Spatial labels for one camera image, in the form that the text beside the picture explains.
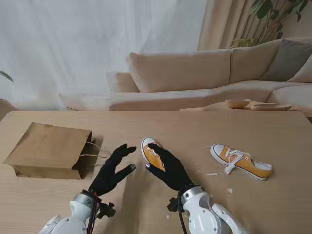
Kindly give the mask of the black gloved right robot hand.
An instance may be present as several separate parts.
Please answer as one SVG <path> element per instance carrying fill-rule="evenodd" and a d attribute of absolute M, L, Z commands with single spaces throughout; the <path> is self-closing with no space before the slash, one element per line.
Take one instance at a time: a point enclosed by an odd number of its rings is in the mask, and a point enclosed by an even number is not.
<path fill-rule="evenodd" d="M 175 191 L 187 189 L 194 185 L 178 158 L 156 144 L 150 143 L 148 147 L 160 156 L 165 168 L 163 171 L 151 164 L 147 167 L 149 172 Z"/>

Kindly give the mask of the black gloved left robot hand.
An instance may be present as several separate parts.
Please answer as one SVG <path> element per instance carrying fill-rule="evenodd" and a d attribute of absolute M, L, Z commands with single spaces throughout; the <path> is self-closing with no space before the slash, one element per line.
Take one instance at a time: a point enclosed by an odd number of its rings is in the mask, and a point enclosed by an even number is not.
<path fill-rule="evenodd" d="M 135 164 L 129 164 L 127 167 L 116 173 L 116 167 L 121 163 L 122 159 L 135 152 L 136 149 L 136 146 L 128 147 L 127 144 L 123 144 L 116 148 L 112 155 L 102 165 L 88 191 L 92 193 L 95 192 L 97 196 L 112 191 L 118 183 L 136 169 Z"/>

